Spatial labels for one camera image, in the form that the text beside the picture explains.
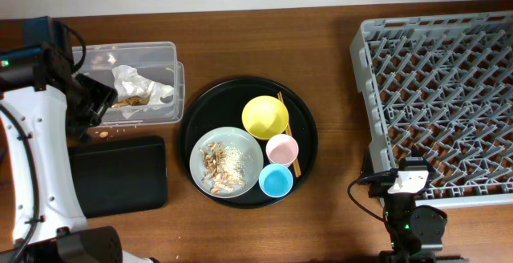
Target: food on plate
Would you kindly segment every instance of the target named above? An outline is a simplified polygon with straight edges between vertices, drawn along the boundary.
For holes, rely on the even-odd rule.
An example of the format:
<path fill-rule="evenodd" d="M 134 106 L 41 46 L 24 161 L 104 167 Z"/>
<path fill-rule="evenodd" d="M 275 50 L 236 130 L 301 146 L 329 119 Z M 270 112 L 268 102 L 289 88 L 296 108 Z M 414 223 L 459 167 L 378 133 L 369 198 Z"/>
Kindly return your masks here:
<path fill-rule="evenodd" d="M 210 192 L 212 194 L 221 191 L 230 193 L 235 191 L 237 186 L 244 187 L 244 154 L 232 146 L 223 148 L 221 143 L 208 144 L 207 147 L 207 151 L 200 148 L 200 153 L 207 169 L 203 182 L 213 181 Z"/>

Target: white plate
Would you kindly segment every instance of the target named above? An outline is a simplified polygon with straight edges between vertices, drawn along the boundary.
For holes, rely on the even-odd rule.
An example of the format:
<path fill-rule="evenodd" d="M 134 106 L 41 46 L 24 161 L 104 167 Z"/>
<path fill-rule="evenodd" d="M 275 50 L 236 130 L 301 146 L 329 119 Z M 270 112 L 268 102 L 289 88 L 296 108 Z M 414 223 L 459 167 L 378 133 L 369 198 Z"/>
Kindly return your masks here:
<path fill-rule="evenodd" d="M 221 190 L 217 194 L 210 192 L 214 183 L 212 179 L 203 182 L 207 168 L 204 165 L 200 148 L 207 151 L 207 145 L 213 143 L 221 143 L 222 148 L 232 146 L 242 152 L 245 164 L 242 177 L 242 180 L 246 183 L 244 186 L 234 187 L 233 192 L 226 192 L 225 190 Z M 196 142 L 192 149 L 189 167 L 192 179 L 204 192 L 217 198 L 228 199 L 244 194 L 258 182 L 258 176 L 264 167 L 264 155 L 257 140 L 246 131 L 236 127 L 219 127 L 204 134 Z"/>

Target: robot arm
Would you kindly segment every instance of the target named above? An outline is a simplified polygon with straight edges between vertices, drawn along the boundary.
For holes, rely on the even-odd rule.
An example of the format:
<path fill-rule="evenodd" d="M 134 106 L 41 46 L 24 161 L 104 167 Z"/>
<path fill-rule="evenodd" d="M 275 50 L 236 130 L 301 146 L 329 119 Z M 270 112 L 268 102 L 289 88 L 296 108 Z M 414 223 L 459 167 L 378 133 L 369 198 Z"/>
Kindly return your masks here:
<path fill-rule="evenodd" d="M 87 141 L 117 93 L 73 75 L 69 33 L 51 18 L 27 20 L 28 47 L 0 53 L 0 118 L 6 130 L 16 196 L 14 243 L 0 261 L 151 262 L 122 253 L 112 227 L 87 229 L 71 177 L 66 139 Z"/>
<path fill-rule="evenodd" d="M 427 190 L 435 170 L 414 147 L 412 156 L 402 159 L 398 169 L 374 174 L 368 152 L 362 176 L 349 186 L 348 193 L 359 207 L 383 222 L 390 235 L 393 251 L 380 253 L 380 262 L 436 262 L 447 215 L 430 206 L 417 206 L 414 199 Z M 382 199 L 381 217 L 351 196 L 354 184 L 369 184 L 369 197 Z"/>

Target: plastic dish rack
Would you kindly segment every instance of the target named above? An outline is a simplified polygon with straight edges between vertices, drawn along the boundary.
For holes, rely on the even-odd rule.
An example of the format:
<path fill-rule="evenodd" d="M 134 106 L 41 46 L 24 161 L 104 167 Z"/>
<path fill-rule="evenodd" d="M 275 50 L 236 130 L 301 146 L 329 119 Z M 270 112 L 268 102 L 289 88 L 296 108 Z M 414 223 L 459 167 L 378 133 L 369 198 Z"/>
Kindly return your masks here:
<path fill-rule="evenodd" d="M 351 43 L 375 172 L 416 146 L 437 170 L 419 204 L 513 203 L 513 12 L 364 21 Z"/>

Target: black tray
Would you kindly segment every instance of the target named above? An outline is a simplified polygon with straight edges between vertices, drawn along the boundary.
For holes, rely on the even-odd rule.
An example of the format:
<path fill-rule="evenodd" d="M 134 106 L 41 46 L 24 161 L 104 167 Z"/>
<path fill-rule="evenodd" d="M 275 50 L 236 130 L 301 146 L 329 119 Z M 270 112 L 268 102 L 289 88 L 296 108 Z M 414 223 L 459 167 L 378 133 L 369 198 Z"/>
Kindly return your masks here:
<path fill-rule="evenodd" d="M 289 123 L 293 137 L 299 144 L 298 160 L 301 166 L 301 176 L 299 178 L 294 176 L 292 190 L 282 198 L 271 198 L 266 196 L 261 191 L 259 184 L 256 183 L 245 194 L 231 199 L 220 199 L 203 192 L 194 183 L 189 168 L 189 159 L 196 142 L 202 135 L 218 127 L 238 127 L 244 130 L 241 116 L 246 103 L 259 95 L 277 97 L 278 91 L 283 94 L 285 106 L 289 110 Z M 267 141 L 257 141 L 264 153 L 265 166 L 269 164 L 265 155 Z M 189 180 L 205 196 L 219 204 L 233 208 L 260 208 L 283 200 L 306 180 L 317 155 L 317 128 L 305 103 L 287 87 L 269 79 L 253 77 L 232 79 L 209 89 L 191 104 L 185 112 L 180 127 L 178 151 Z"/>
<path fill-rule="evenodd" d="M 164 140 L 149 136 L 68 149 L 86 218 L 163 207 L 168 200 Z"/>

